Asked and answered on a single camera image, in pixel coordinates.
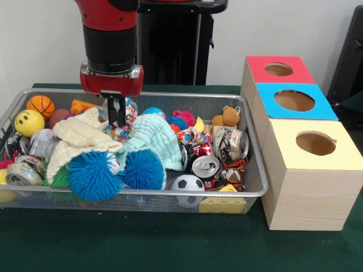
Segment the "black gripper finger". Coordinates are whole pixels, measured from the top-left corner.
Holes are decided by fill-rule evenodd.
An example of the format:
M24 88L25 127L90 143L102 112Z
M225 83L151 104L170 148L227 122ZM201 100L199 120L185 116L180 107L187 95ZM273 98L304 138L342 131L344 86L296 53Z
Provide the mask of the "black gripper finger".
M117 121L117 109L115 108L113 96L107 97L108 122L113 125Z
M119 110L117 111L117 123L118 127L122 128L125 126L125 97L120 96L118 101Z

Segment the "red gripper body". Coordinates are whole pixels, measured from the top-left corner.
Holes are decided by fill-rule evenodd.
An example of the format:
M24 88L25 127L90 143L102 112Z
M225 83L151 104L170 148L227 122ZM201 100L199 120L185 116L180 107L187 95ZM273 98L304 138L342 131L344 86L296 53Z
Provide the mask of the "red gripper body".
M88 62L83 61L80 68L82 89L94 95L114 94L136 97L143 86L143 66L135 65L131 71L122 74L99 74L91 70Z

